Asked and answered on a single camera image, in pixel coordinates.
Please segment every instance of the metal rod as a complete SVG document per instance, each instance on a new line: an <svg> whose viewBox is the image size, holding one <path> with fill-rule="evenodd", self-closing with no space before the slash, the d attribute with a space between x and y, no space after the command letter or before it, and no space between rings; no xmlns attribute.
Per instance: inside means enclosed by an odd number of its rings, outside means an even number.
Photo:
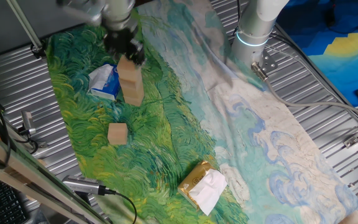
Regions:
<svg viewBox="0 0 358 224"><path fill-rule="evenodd" d="M20 8L20 5L17 3L16 0L6 0L6 1L11 7L14 14L16 15L19 22L22 24L23 29L30 37L31 42L34 44L37 50L40 50L42 48L41 41L40 39L38 39L37 34L35 33L32 26L30 25L30 22L27 20L26 16L24 15L22 9Z"/></svg>
<svg viewBox="0 0 358 224"><path fill-rule="evenodd" d="M0 161L3 161L6 157L5 148L6 145L0 141ZM21 149L20 146L17 146L17 148L17 152L11 152L11 158L8 163L9 167L12 167L31 182L41 187L44 191L53 195L55 198L59 199L59 201L72 208L76 213L85 216L85 218L91 222L108 223L101 215L82 201L82 199L70 192L70 189L63 183L59 186L48 179L47 176L40 171L40 169L43 169L43 171L48 172L46 168L39 166L39 163L28 152Z"/></svg>

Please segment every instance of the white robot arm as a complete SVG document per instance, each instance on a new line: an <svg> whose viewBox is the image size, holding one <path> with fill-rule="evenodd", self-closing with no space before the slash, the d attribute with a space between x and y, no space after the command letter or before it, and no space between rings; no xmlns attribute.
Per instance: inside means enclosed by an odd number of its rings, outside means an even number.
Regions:
<svg viewBox="0 0 358 224"><path fill-rule="evenodd" d="M232 50L248 67L262 60L264 45L288 1L250 0L242 13ZM143 63L143 45L134 39L137 22L131 18L135 0L57 0L57 3L94 26L104 26L108 31L104 44L110 54L125 54L129 60Z"/></svg>
<svg viewBox="0 0 358 224"><path fill-rule="evenodd" d="M124 54L128 60L144 62L143 45L135 40L137 21L131 17L135 0L57 0L69 14L106 28L104 45L108 53Z"/></svg>
<svg viewBox="0 0 358 224"><path fill-rule="evenodd" d="M262 52L276 18L289 0L250 0L241 15L232 45L234 55L249 68L262 62Z"/></svg>

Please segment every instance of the green painted fabric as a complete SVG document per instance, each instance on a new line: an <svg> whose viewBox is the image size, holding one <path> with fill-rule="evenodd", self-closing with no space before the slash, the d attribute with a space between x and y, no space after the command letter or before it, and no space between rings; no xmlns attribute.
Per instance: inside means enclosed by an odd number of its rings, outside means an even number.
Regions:
<svg viewBox="0 0 358 224"><path fill-rule="evenodd" d="M142 17L142 24L158 21ZM105 62L117 63L104 51L103 35L103 28L83 26L56 34L48 42L53 89L82 173L133 200L137 223L247 223L228 188L208 217L177 192L199 161L218 168L215 141L191 113L173 70L140 33L146 56L142 105L125 104L122 92L116 102L87 93L88 74ZM108 143L109 123L127 124L127 145ZM129 203L122 204L113 195L98 199L115 223L132 223Z"/></svg>

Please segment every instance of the wooden block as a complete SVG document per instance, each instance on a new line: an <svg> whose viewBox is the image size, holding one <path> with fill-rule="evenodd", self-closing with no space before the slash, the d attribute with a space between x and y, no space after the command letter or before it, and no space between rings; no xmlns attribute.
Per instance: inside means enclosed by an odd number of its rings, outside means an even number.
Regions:
<svg viewBox="0 0 358 224"><path fill-rule="evenodd" d="M130 104L130 105L134 105L134 106L140 106L142 104L143 97L144 97L144 92L142 91L142 93L143 94L139 98L132 98L132 97L124 95L125 103Z"/></svg>
<svg viewBox="0 0 358 224"><path fill-rule="evenodd" d="M124 94L124 97L131 97L131 98L143 98L144 96L144 90L143 90L143 83L139 85L138 88L129 88L126 86L122 86L122 93Z"/></svg>
<svg viewBox="0 0 358 224"><path fill-rule="evenodd" d="M127 81L127 80L123 80L118 78L119 80L119 85L124 88L133 88L133 89L138 89L140 84L143 83L142 81L142 76L140 76L140 79L138 79L136 82L131 82L131 81Z"/></svg>
<svg viewBox="0 0 358 224"><path fill-rule="evenodd" d="M109 124L109 132L107 139L110 144L127 144L128 128L125 123L111 123Z"/></svg>
<svg viewBox="0 0 358 224"><path fill-rule="evenodd" d="M141 69L137 68L133 62L128 61L125 55L121 56L118 62L117 72L120 79L130 82L137 82L139 77L142 77Z"/></svg>

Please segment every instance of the painted cloth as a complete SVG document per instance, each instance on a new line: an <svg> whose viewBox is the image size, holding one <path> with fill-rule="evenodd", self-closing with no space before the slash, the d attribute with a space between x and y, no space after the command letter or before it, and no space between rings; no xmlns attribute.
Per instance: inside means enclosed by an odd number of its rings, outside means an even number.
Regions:
<svg viewBox="0 0 358 224"><path fill-rule="evenodd" d="M209 1L154 1L132 15L146 56L140 107L121 92L116 102L87 93L88 74L117 63L102 28L54 35L47 57L83 174L133 200L137 223L338 223L357 209L285 105L233 58ZM108 143L109 123L127 124L127 145ZM209 216L177 192L202 160L228 182ZM97 200L115 223L132 223L129 203Z"/></svg>

